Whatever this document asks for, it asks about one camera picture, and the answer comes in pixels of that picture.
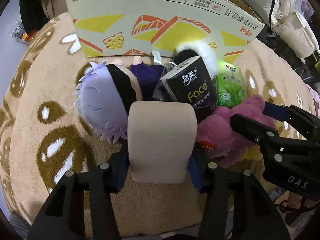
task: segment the beige foam cylinder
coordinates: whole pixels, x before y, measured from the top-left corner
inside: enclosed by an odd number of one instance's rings
[[[196,134],[197,120],[191,105],[134,102],[128,117],[132,179],[146,183],[182,183]]]

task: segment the lips icon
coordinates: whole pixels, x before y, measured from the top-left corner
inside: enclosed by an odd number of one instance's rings
[[[221,10],[222,10],[222,8],[221,8],[220,6],[218,6],[218,5],[212,6],[211,8],[212,8],[213,10],[215,10],[215,11],[221,11]]]

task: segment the beige blanket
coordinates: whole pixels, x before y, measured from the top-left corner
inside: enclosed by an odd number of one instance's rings
[[[105,59],[84,56],[72,20],[64,13],[37,34],[12,79],[0,110],[0,176],[10,211],[29,223],[65,171],[87,171],[121,148],[100,141],[72,107],[73,93],[88,63]],[[124,57],[127,66],[131,60]],[[269,102],[294,104],[315,114],[300,77],[260,41],[253,41],[234,65],[242,69],[247,96],[261,94]],[[278,123],[277,130],[281,136],[302,138],[287,124]],[[267,191],[273,189],[262,179],[263,161],[243,160],[231,169],[247,167]],[[133,236],[199,223],[204,198],[189,178],[182,184],[156,185],[134,182],[128,174],[121,193],[112,195],[112,203],[121,235]],[[87,194],[85,199],[86,233],[92,236]]]

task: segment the tissue package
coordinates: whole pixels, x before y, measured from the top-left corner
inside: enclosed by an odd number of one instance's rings
[[[234,107],[244,101],[241,69],[223,60],[218,60],[216,76],[218,102],[221,106]]]
[[[198,123],[217,108],[217,94],[200,56],[191,57],[170,70],[161,81],[174,102],[193,106]]]

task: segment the black and white plush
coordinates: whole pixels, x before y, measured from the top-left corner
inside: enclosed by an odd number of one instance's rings
[[[214,77],[218,74],[216,54],[214,50],[204,41],[182,43],[176,48],[176,52],[177,56],[174,59],[175,64],[178,65],[190,57],[200,56],[207,67],[211,79],[214,79]]]

